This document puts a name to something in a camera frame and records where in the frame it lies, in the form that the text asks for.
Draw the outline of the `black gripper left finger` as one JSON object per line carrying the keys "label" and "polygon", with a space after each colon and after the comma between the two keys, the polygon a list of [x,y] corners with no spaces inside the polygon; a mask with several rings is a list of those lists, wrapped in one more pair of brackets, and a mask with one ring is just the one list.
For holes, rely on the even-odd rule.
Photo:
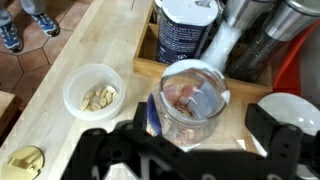
{"label": "black gripper left finger", "polygon": [[112,132],[83,132],[60,180],[103,180],[111,166],[121,163],[138,180],[156,180],[155,138],[145,130],[146,116],[147,103],[139,102],[134,118],[118,122]]}

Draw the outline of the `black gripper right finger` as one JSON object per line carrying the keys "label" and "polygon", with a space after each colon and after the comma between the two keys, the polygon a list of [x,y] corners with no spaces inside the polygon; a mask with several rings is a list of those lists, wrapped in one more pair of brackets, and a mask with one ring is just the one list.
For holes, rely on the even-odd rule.
{"label": "black gripper right finger", "polygon": [[267,180],[303,180],[299,165],[319,177],[320,131],[309,135],[296,125],[280,123],[256,103],[247,106],[244,123],[267,152],[263,158]]}

